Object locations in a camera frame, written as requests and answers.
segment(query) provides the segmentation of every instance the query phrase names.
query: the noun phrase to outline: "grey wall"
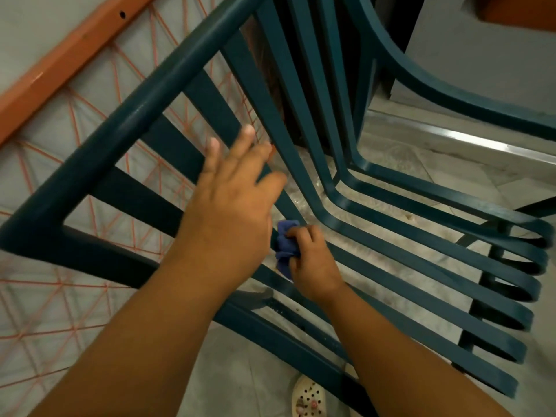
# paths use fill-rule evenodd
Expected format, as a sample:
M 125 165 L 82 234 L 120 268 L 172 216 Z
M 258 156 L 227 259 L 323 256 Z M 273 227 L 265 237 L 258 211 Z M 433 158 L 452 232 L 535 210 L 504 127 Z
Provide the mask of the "grey wall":
M 407 55 L 462 89 L 556 114 L 556 33 L 483 23 L 466 0 L 425 0 Z M 441 111 L 399 82 L 391 94 Z

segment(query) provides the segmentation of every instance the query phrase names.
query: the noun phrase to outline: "left hand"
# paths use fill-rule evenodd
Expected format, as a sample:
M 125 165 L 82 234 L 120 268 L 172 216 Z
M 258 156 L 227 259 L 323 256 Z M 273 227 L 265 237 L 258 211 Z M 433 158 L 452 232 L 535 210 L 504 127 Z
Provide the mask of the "left hand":
M 180 278 L 226 297 L 268 254 L 270 211 L 287 180 L 272 172 L 257 183 L 272 147 L 251 147 L 254 137 L 253 126 L 244 126 L 225 160 L 218 140 L 210 140 L 197 188 L 161 265 L 177 264 Z

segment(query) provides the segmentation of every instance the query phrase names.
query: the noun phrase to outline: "hand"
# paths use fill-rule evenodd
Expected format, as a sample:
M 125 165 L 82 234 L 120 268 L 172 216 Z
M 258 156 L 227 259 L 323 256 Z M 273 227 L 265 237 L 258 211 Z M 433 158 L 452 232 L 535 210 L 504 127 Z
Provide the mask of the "hand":
M 255 129 L 243 127 L 225 160 L 210 140 L 197 188 L 163 265 L 178 263 L 182 277 L 226 297 L 245 282 L 270 250 L 270 210 L 286 184 L 273 172 L 257 179 L 271 145 L 251 147 Z
M 301 251 L 301 257 L 290 259 L 290 270 L 294 285 L 305 297 L 322 304 L 346 287 L 324 235 L 316 225 L 292 228 L 286 237 L 295 237 Z

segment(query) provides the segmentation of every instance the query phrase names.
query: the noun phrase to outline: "finger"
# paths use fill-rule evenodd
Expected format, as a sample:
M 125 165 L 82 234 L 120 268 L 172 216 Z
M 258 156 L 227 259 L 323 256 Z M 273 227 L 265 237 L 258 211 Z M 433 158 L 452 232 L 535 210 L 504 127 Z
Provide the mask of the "finger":
M 220 161 L 222 159 L 222 150 L 220 149 L 218 139 L 211 137 L 208 144 L 205 163 L 203 164 L 203 169 L 201 170 L 197 181 L 198 186 L 203 186 L 212 181 L 218 172 Z
M 307 231 L 309 231 L 314 243 L 323 243 L 326 241 L 322 231 L 320 231 L 320 228 L 317 225 L 308 225 Z
M 291 274 L 292 274 L 293 276 L 296 276 L 296 275 L 297 275 L 297 270 L 299 269 L 299 259 L 296 258 L 295 256 L 292 256 L 292 257 L 290 258 L 290 263 L 289 263 L 289 265 L 290 265 Z
M 230 148 L 230 153 L 220 166 L 218 179 L 228 180 L 236 169 L 239 160 L 249 151 L 253 139 L 255 138 L 255 129 L 252 125 L 244 125 L 236 141 Z
M 264 142 L 249 149 L 243 158 L 240 159 L 232 178 L 238 184 L 248 184 L 253 186 L 268 161 L 268 155 L 272 151 L 270 142 Z
M 307 252 L 312 245 L 311 235 L 309 234 L 309 231 L 307 230 L 306 227 L 291 228 L 286 233 L 286 237 L 296 239 L 302 256 L 303 253 Z
M 280 197 L 282 189 L 288 182 L 283 172 L 274 171 L 265 175 L 256 186 L 259 196 L 270 208 Z

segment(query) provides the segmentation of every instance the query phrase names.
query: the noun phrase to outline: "chair backrest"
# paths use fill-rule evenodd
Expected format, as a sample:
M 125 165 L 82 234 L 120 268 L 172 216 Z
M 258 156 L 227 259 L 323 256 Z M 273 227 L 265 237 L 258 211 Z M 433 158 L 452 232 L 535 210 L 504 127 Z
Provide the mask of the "chair backrest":
M 532 275 L 544 271 L 546 253 L 538 246 L 546 247 L 551 244 L 552 227 L 522 213 L 508 211 L 430 182 L 371 164 L 357 153 L 356 139 L 363 122 L 361 111 L 365 110 L 371 93 L 376 61 L 391 68 L 402 83 L 419 94 L 474 118 L 546 138 L 549 138 L 549 130 L 556 128 L 554 120 L 538 117 L 521 109 L 509 108 L 439 83 L 416 68 L 395 48 L 380 26 L 369 0 L 343 2 L 361 34 L 360 78 L 353 106 L 350 105 L 347 94 L 335 0 L 317 0 L 316 10 L 311 10 L 308 0 L 288 0 L 289 15 L 285 17 L 278 15 L 273 0 L 224 0 L 0 228 L 0 247 L 18 255 L 66 266 L 120 284 L 141 287 L 157 269 L 157 262 L 69 228 L 63 224 L 64 220 L 87 195 L 91 195 L 169 236 L 175 236 L 182 210 L 143 186 L 115 164 L 135 141 L 141 139 L 179 173 L 191 182 L 197 181 L 204 161 L 203 154 L 163 115 L 165 108 L 181 92 L 190 99 L 226 145 L 233 143 L 240 123 L 203 69 L 220 51 L 286 163 L 304 199 L 320 222 L 366 247 L 466 294 L 477 305 L 475 308 L 480 310 L 473 313 L 460 310 L 329 243 L 336 260 L 462 328 L 470 338 L 470 341 L 467 341 L 469 345 L 478 345 L 505 359 L 523 362 L 525 345 L 502 330 L 483 322 L 482 319 L 514 329 L 530 328 L 532 313 L 515 300 L 531 301 L 538 298 L 540 284 Z M 467 280 L 339 220 L 324 208 L 290 138 L 281 113 L 276 108 L 240 32 L 240 27 L 252 14 L 258 20 L 268 42 L 275 72 L 281 80 L 288 104 L 329 199 L 350 213 L 380 223 L 381 226 L 404 237 L 481 269 L 490 275 L 487 282 L 477 284 Z M 291 20 L 292 23 L 287 25 L 293 25 L 296 29 L 302 64 L 296 64 L 291 55 L 282 28 L 285 20 Z M 315 31 L 314 22 L 319 24 L 322 32 Z M 298 73 L 301 68 L 306 69 L 309 85 L 302 85 Z M 314 104 L 308 102 L 308 90 L 312 91 Z M 426 231 L 400 223 L 359 203 L 348 201 L 337 191 L 337 180 L 330 175 L 326 164 L 315 125 L 319 120 L 330 143 L 338 175 L 352 189 L 482 239 L 499 251 L 512 251 L 526 258 L 528 262 L 514 264 L 507 259 L 504 261 L 501 255 L 497 259 L 494 256 L 479 255 L 440 237 L 432 236 Z M 355 179 L 347 171 L 348 166 L 356 166 L 361 172 L 421 196 L 451 204 L 477 216 L 496 219 L 505 227 L 497 232 L 455 216 L 447 216 L 420 202 Z M 263 174 L 269 171 L 267 166 Z M 276 207 L 287 219 L 305 223 L 304 216 L 286 192 L 282 192 Z M 531 243 L 509 237 L 508 228 L 513 225 L 537 232 L 540 238 Z M 287 295 L 326 320 L 326 316 L 314 303 L 302 297 L 290 282 L 268 267 L 261 265 L 253 278 Z M 496 278 L 503 279 L 511 285 L 501 283 Z M 395 326 L 446 357 L 458 369 L 505 395 L 514 395 L 516 380 L 474 355 L 469 346 L 463 343 L 456 345 L 365 292 L 357 288 L 354 290 Z M 337 341 L 268 295 L 237 293 L 225 303 L 215 320 L 293 365 L 359 413 L 376 415 L 364 389 L 353 378 L 345 375 L 332 362 L 285 331 L 252 312 L 253 309 L 263 306 L 272 308 L 296 326 L 303 328 L 339 357 L 349 361 Z

